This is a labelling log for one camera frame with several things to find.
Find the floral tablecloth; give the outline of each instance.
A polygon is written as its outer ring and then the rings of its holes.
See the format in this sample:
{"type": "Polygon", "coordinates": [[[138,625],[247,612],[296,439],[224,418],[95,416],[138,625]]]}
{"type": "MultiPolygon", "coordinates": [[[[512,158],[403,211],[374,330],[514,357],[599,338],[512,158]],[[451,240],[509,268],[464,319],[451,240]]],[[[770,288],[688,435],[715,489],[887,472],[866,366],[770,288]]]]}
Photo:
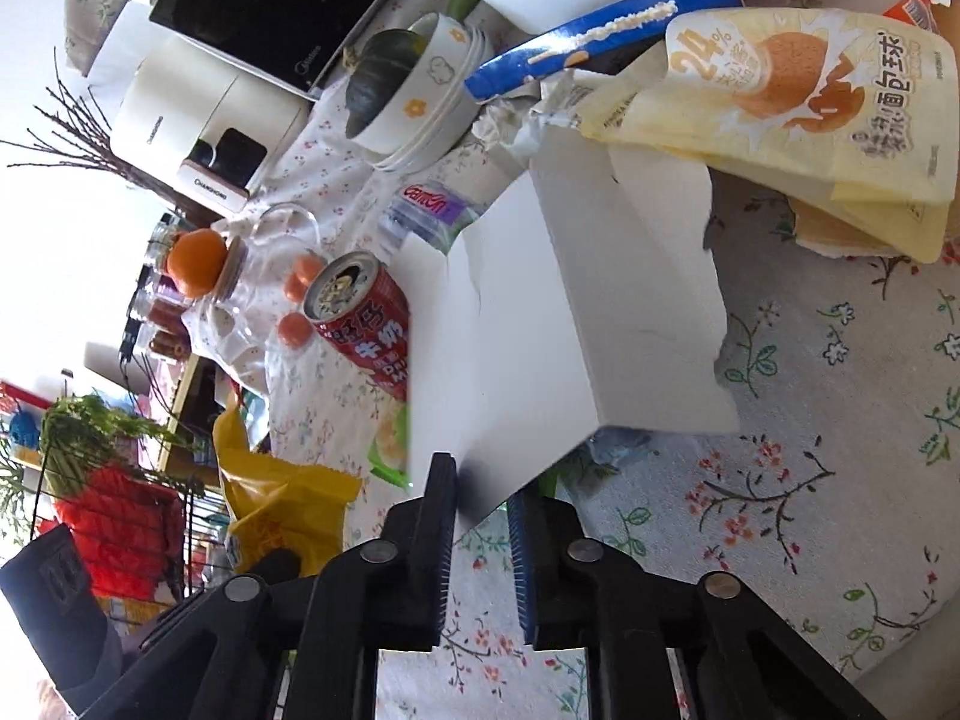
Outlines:
{"type": "MultiPolygon", "coordinates": [[[[748,3],[881,11],[892,1],[748,3]]],[[[397,0],[374,28],[444,2],[397,0]]],[[[488,9],[473,20],[500,45],[509,36],[488,9]]],[[[399,180],[375,175],[344,141],[343,95],[342,83],[328,90],[251,208],[309,207],[331,257],[376,247],[376,220],[399,180]]],[[[508,181],[469,138],[426,176],[480,203],[508,181]]],[[[736,572],[856,678],[960,584],[960,242],[932,266],[829,260],[792,242],[782,196],[723,175],[715,189],[709,242],[730,312],[717,375],[736,398],[742,435],[657,436],[615,464],[575,453],[565,480],[589,533],[656,573],[736,572]]],[[[376,536],[400,497],[366,461],[387,396],[323,343],[274,370],[269,388],[275,453],[360,476],[347,544],[376,536]]],[[[440,647],[384,656],[379,716],[586,718],[582,656],[520,642],[497,512],[454,549],[440,647]]]]}

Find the white cardboard box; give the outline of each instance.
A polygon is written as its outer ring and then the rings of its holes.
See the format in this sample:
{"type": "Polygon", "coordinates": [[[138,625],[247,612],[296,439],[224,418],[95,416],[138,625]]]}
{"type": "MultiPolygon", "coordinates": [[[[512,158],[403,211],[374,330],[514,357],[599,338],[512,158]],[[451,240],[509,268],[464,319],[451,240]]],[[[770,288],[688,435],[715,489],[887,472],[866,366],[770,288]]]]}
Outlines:
{"type": "Polygon", "coordinates": [[[408,237],[412,492],[453,455],[458,536],[601,426],[737,429],[710,189],[698,163],[551,128],[448,257],[408,237]]]}

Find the blue box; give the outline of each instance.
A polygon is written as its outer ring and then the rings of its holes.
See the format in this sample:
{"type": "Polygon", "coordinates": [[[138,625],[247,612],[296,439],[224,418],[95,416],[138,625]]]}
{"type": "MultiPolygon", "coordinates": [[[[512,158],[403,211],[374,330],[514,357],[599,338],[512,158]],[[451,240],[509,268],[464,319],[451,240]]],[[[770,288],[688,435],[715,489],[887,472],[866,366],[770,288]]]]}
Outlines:
{"type": "Polygon", "coordinates": [[[695,10],[738,7],[743,0],[621,0],[551,29],[485,62],[464,81],[476,100],[489,100],[530,79],[545,79],[564,67],[630,43],[662,35],[677,16],[695,10]],[[630,28],[616,19],[634,17],[630,28]],[[589,30],[600,30],[592,39],[589,30]]]}

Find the metal rack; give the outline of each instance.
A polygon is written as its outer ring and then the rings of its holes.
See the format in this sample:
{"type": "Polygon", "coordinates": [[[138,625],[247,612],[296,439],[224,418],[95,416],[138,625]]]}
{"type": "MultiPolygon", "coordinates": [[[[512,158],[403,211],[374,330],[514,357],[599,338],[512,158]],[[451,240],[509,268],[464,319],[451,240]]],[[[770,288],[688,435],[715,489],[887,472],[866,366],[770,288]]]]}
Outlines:
{"type": "Polygon", "coordinates": [[[54,492],[62,484],[50,484],[52,474],[64,474],[47,469],[47,458],[43,459],[31,538],[51,527],[52,521],[42,514],[52,507],[67,514],[66,524],[95,578],[106,570],[130,586],[166,584],[169,594],[162,593],[158,596],[161,600],[148,601],[142,594],[104,592],[102,587],[98,589],[95,579],[101,608],[126,634],[208,584],[218,584],[229,574],[224,546],[229,516],[219,491],[205,488],[196,480],[175,479],[121,464],[101,467],[109,468],[107,478],[95,473],[83,480],[71,480],[82,481],[89,493],[67,498],[54,492]],[[148,516],[137,517],[138,512],[148,516]],[[162,570],[148,574],[144,565],[162,565],[162,570]]]}

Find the flower print bowl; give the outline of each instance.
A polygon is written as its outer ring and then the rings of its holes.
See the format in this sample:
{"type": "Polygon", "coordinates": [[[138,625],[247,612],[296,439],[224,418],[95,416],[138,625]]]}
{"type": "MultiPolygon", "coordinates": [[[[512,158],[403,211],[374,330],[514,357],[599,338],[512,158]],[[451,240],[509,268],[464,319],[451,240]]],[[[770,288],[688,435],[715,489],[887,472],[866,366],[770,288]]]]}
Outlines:
{"type": "Polygon", "coordinates": [[[453,80],[450,93],[431,114],[416,137],[392,154],[379,154],[361,148],[363,158],[376,170],[411,173],[430,167],[456,145],[470,129],[480,111],[464,86],[464,80],[480,65],[493,57],[493,46],[482,30],[468,26],[472,42],[467,61],[453,80]]]}
{"type": "Polygon", "coordinates": [[[369,151],[392,154],[416,138],[424,123],[463,85],[454,83],[469,55],[472,33],[440,13],[417,19],[411,32],[429,38],[414,69],[370,124],[352,138],[369,151]]]}

